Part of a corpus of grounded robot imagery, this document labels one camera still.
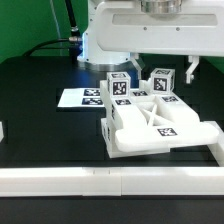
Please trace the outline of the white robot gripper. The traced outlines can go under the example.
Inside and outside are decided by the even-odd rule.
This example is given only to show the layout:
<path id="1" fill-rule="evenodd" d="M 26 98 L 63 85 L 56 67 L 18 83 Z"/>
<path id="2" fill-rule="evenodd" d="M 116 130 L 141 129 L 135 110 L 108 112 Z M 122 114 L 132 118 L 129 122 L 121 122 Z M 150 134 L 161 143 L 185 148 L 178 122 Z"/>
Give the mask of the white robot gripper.
<path id="1" fill-rule="evenodd" d="M 107 1 L 95 14 L 96 39 L 105 51 L 131 52 L 142 79 L 139 53 L 192 55 L 186 71 L 190 84 L 199 56 L 224 56 L 224 0 L 183 0 L 177 14 L 150 14 L 138 1 Z"/>

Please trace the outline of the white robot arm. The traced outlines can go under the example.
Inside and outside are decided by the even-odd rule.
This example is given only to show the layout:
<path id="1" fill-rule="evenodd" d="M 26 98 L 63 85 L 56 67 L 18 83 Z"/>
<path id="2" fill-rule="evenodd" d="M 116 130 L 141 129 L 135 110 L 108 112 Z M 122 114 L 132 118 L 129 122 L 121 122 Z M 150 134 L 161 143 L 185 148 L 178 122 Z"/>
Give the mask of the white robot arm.
<path id="1" fill-rule="evenodd" d="M 140 53 L 224 57 L 224 0 L 88 0 L 83 64 L 119 65 Z"/>

